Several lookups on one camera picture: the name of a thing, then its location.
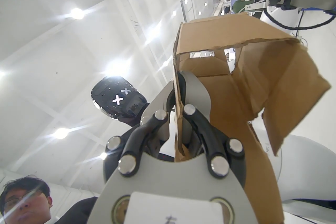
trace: robot face display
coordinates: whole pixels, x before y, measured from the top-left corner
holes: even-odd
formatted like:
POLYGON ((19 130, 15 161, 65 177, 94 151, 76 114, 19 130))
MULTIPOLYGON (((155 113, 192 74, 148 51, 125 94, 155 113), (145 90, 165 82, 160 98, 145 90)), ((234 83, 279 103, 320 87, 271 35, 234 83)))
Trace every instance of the robot face display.
POLYGON ((130 124, 148 104, 146 98, 122 77, 105 77, 91 91, 94 105, 107 116, 130 124))

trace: metal bolt head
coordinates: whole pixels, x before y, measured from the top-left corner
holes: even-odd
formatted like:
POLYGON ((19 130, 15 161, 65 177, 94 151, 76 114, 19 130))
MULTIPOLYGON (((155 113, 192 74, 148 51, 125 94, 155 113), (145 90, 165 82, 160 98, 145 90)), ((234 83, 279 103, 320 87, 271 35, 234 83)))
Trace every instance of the metal bolt head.
POLYGON ((132 155, 125 155, 119 160, 118 170, 121 174, 127 175, 133 172, 136 166, 136 159, 132 155))
POLYGON ((183 110, 186 114, 193 115, 196 111, 196 108, 191 104, 187 104, 184 106, 183 110))
POLYGON ((117 149, 119 147, 121 143, 121 138, 120 136, 114 136, 114 137, 111 137, 108 141, 107 141, 107 144, 106 144, 106 147, 110 150, 110 151, 113 151, 115 149, 117 149))
POLYGON ((243 151, 243 145, 238 139, 230 139, 229 146, 230 149, 235 153, 240 153, 243 151))
POLYGON ((230 165, 222 156, 216 156, 211 160, 211 169, 218 176, 224 177, 229 173, 230 165))
POLYGON ((162 121, 162 120, 166 119, 166 117, 167 117, 167 112, 164 111, 164 110, 157 110, 157 111, 155 112, 155 114, 154 114, 154 117, 155 117, 157 120, 162 121))

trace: humanoid robot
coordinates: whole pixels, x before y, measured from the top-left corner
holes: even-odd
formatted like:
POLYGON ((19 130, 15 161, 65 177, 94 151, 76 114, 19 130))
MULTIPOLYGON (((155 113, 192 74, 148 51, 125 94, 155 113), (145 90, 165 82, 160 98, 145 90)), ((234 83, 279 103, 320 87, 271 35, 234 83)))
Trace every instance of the humanoid robot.
MULTIPOLYGON (((199 98, 201 99, 199 101, 201 105, 197 106, 201 112, 195 110, 193 106, 190 108, 197 114, 197 118, 203 120, 203 123, 200 125, 204 125, 209 120, 211 108, 210 97, 206 89, 195 76, 188 72, 179 73, 179 83, 184 102, 190 103, 194 100, 195 96, 193 94, 195 92, 198 97, 200 96, 199 93, 202 93, 201 95, 204 96, 203 98, 199 98)), ((91 96, 96 107, 105 114, 119 121, 134 125, 124 135, 113 137, 107 142, 106 153, 108 153, 108 156, 104 161, 105 182, 109 180, 117 168, 125 177, 128 177, 130 173, 132 176, 133 171, 136 172, 136 169, 139 167, 138 165, 134 165, 133 169, 127 170, 127 166, 132 164, 132 161, 127 160, 130 158, 127 156, 134 153, 132 151, 134 146, 136 146, 137 151, 141 149, 145 153, 150 154, 150 156, 160 160, 174 161, 174 158, 159 153, 160 147, 169 138, 169 129, 167 131, 166 126, 167 122, 155 125, 155 121, 167 121, 167 115, 164 112, 171 111, 173 108, 175 98, 172 81, 169 82, 151 104, 148 104, 137 89, 121 77, 104 78, 94 87, 91 96), (130 110, 130 108, 135 107, 137 108, 136 110, 130 110), (145 132, 141 131, 138 133, 138 137, 133 135, 133 139, 137 140, 132 142, 132 133, 135 129, 142 127, 145 130, 148 123, 150 123, 149 125, 151 125, 153 130, 156 130, 156 136, 152 136, 144 144, 145 132)), ((185 118, 192 116, 188 115, 188 113, 190 114, 190 111, 185 111, 183 114, 185 118)), ((206 144, 208 144, 206 149, 211 149, 211 144, 206 140, 204 142, 195 140, 195 137, 190 134, 191 130, 190 133, 189 131, 183 131, 186 132, 183 137, 184 144, 194 145, 194 148, 190 148, 194 150, 194 157, 204 155, 203 146, 206 144)), ((284 211, 304 218, 334 223, 336 221, 336 187, 334 181, 334 177, 336 176, 336 154, 310 139, 289 135, 278 152, 278 156, 274 156, 266 131, 256 131, 256 133, 272 163, 284 211)), ((227 140, 222 132, 217 133, 216 136, 222 142, 227 140)), ((238 160, 236 164, 233 163, 230 165, 230 168, 236 175, 240 185, 243 186, 245 168, 242 161, 238 160)), ((114 175, 114 178, 120 176, 119 173, 117 174, 114 175)))

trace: black cable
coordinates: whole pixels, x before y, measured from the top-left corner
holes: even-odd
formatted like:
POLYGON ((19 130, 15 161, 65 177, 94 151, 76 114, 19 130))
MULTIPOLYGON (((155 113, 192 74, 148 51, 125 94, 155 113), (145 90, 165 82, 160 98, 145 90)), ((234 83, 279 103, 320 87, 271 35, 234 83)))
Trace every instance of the black cable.
POLYGON ((331 23, 335 18, 336 18, 336 15, 333 15, 330 19, 328 19, 327 21, 323 22, 323 23, 320 23, 320 24, 317 24, 317 25, 314 25, 314 26, 310 26, 310 27, 297 27, 297 28, 294 28, 294 27, 288 27, 288 26, 285 26, 281 23, 279 23, 278 21, 276 21, 276 19, 274 19, 267 11, 267 8, 264 8, 264 13, 265 15, 273 22, 275 23, 276 25, 278 25, 279 27, 282 27, 284 29, 289 29, 289 30, 308 30, 308 29, 314 29, 314 28, 319 28, 319 27, 322 27, 322 26, 325 26, 329 23, 331 23))
MULTIPOLYGON (((302 11, 302 14, 301 14, 301 17, 300 17, 300 21, 299 21, 299 24, 298 24, 298 27, 300 26, 301 24, 301 20, 303 18, 303 14, 304 14, 304 11, 302 11)), ((297 34, 299 33, 299 30, 296 31, 296 35, 295 35, 295 38, 297 38, 297 34)))
POLYGON ((308 221, 308 222, 310 222, 310 223, 317 224, 317 223, 314 222, 314 221, 308 220, 308 219, 306 219, 306 218, 304 218, 304 217, 301 217, 301 216, 298 216, 298 215, 296 215, 296 214, 292 214, 292 213, 291 213, 291 215, 294 215, 294 216, 296 216, 296 217, 298 217, 298 218, 301 218, 301 219, 303 219, 303 220, 306 220, 306 221, 308 221))

